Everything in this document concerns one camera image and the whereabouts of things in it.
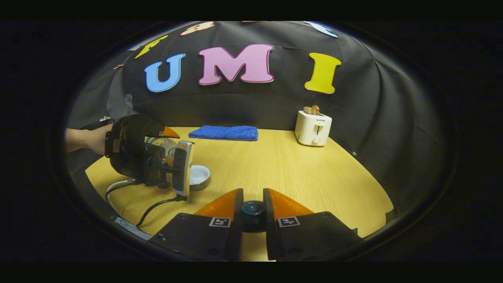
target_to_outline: small cup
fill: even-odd
[[[202,165],[192,165],[190,169],[190,190],[199,191],[206,186],[210,181],[210,169]]]
[[[243,232],[258,233],[266,229],[265,218],[266,206],[259,200],[246,201],[241,206],[241,219]]]

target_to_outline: toaster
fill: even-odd
[[[295,125],[295,137],[303,145],[322,147],[326,144],[331,125],[332,118],[326,115],[312,115],[299,111]]]

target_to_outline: cable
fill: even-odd
[[[129,185],[133,185],[133,184],[137,184],[136,183],[136,179],[129,179],[129,180],[124,180],[124,181],[120,181],[120,182],[116,182],[116,183],[113,183],[110,185],[110,187],[108,187],[107,189],[107,192],[105,193],[105,200],[107,201],[107,203],[115,210],[115,212],[117,212],[117,214],[119,214],[119,212],[115,209],[114,205],[112,204],[112,202],[110,201],[110,196],[109,194],[118,189],[118,188],[121,188],[121,187],[125,187],[125,186],[129,186]]]
[[[136,224],[136,227],[138,229],[140,229],[140,225],[143,223],[143,221],[145,220],[145,217],[147,217],[147,214],[152,211],[152,209],[156,208],[157,206],[163,204],[163,203],[167,203],[167,202],[171,202],[171,201],[181,201],[181,200],[186,200],[186,197],[183,197],[181,195],[177,195],[176,197],[172,198],[172,199],[166,199],[166,200],[163,200],[163,201],[160,201],[154,205],[152,205],[151,207],[149,207],[145,213],[143,214],[143,216],[141,217],[140,219],[140,222],[138,222],[138,224]]]

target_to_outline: bowl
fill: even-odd
[[[192,165],[190,169],[190,190],[198,191],[206,188],[210,182],[210,169],[202,165]]]

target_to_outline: pink letter m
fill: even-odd
[[[216,68],[224,77],[232,82],[243,66],[244,74],[241,80],[248,83],[269,83],[274,77],[269,73],[269,52],[274,47],[265,44],[252,44],[247,46],[236,57],[232,57],[222,47],[214,47],[202,50],[199,55],[204,57],[203,77],[199,80],[201,85],[214,85],[222,78],[217,76]]]

